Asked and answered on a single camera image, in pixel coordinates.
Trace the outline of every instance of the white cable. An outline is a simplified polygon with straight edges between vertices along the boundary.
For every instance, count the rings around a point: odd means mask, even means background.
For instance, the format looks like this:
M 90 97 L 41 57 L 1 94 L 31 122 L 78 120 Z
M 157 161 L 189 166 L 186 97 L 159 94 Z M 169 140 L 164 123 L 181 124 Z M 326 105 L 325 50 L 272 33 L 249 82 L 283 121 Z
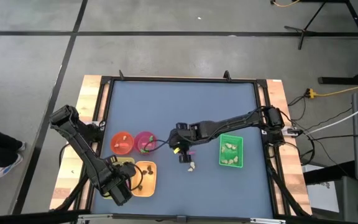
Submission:
M 332 123 L 332 124 L 329 124 L 329 125 L 327 125 L 327 126 L 324 126 L 324 127 L 318 128 L 318 129 L 315 129 L 315 130 L 309 132 L 309 133 L 306 134 L 306 135 L 309 135 L 309 134 L 311 134 L 311 133 L 315 133 L 315 132 L 317 132 L 317 131 L 321 131 L 321 130 L 323 130 L 323 129 L 329 128 L 329 127 L 331 127 L 331 126 L 334 126 L 335 124 L 339 124 L 340 122 L 342 122 L 342 121 L 344 121 L 344 120 L 346 120 L 346 119 L 349 119 L 349 118 L 353 117 L 353 116 L 356 115 L 356 114 L 358 114 L 358 111 L 356 111 L 354 114 L 351 114 L 351 115 L 345 117 L 344 119 L 342 119 L 342 120 L 340 120 L 340 121 L 336 121 L 335 123 Z

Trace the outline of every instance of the green container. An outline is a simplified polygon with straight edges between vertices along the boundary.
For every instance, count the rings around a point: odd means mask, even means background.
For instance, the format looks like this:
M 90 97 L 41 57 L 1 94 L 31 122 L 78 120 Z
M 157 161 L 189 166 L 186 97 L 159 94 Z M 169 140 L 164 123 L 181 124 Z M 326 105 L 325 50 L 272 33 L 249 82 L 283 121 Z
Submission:
M 242 155 L 242 137 L 221 134 L 221 143 L 219 147 L 219 165 L 241 168 L 243 159 Z

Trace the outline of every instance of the concrete floor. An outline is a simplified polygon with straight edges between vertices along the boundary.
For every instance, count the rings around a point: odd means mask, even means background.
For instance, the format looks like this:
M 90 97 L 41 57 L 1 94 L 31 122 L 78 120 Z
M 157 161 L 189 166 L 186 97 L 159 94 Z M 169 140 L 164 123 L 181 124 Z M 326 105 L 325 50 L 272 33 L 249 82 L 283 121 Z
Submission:
M 352 1 L 358 13 L 358 1 Z M 80 0 L 0 0 L 0 30 L 72 30 Z M 269 1 L 89 1 L 80 30 L 285 31 L 303 27 L 319 4 L 272 7 Z M 316 31 L 354 32 L 345 5 L 327 4 L 310 26 Z M 62 62 L 68 37 L 0 37 L 0 131 L 32 143 Z M 317 77 L 351 77 L 358 72 L 358 39 L 276 37 L 78 37 L 55 108 L 75 105 L 83 75 L 159 75 L 273 78 L 284 82 L 289 100 L 305 88 L 319 93 L 348 86 L 319 85 Z M 311 126 L 350 107 L 350 93 L 307 101 L 302 126 Z M 301 103 L 291 108 L 297 118 Z M 351 121 L 315 137 L 352 132 Z M 48 131 L 23 212 L 48 210 L 65 143 Z M 310 148 L 298 138 L 302 152 Z M 352 139 L 325 140 L 336 162 L 354 158 Z M 315 162 L 331 165 L 317 146 Z M 8 212 L 24 165 L 0 179 L 0 215 Z

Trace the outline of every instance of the sneaker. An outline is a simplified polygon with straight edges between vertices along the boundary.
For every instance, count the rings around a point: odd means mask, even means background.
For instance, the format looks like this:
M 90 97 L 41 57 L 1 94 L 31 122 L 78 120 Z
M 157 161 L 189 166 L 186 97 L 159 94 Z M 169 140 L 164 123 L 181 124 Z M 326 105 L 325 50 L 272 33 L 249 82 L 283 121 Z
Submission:
M 24 150 L 25 150 L 25 142 L 22 142 L 22 146 L 17 151 L 22 152 Z
M 5 176 L 13 167 L 18 165 L 22 161 L 23 161 L 23 157 L 18 154 L 16 161 L 12 165 L 9 165 L 7 167 L 0 167 L 0 177 Z

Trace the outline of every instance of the blue tabletop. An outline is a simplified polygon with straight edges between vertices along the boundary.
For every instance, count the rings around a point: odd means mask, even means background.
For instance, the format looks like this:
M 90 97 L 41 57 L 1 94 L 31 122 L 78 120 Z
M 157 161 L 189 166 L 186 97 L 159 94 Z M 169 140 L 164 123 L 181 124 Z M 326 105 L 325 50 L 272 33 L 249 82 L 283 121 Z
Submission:
M 179 83 L 115 81 L 102 157 L 112 155 L 109 142 L 119 131 L 135 138 L 150 131 L 167 140 L 177 122 L 219 121 L 256 109 L 250 83 Z M 244 138 L 243 168 L 219 165 L 219 138 L 193 146 L 196 164 L 181 164 L 166 145 L 149 155 L 135 149 L 124 157 L 153 161 L 157 183 L 151 197 L 133 196 L 123 206 L 94 195 L 93 213 L 272 218 L 272 204 L 260 131 L 246 128 L 228 133 Z

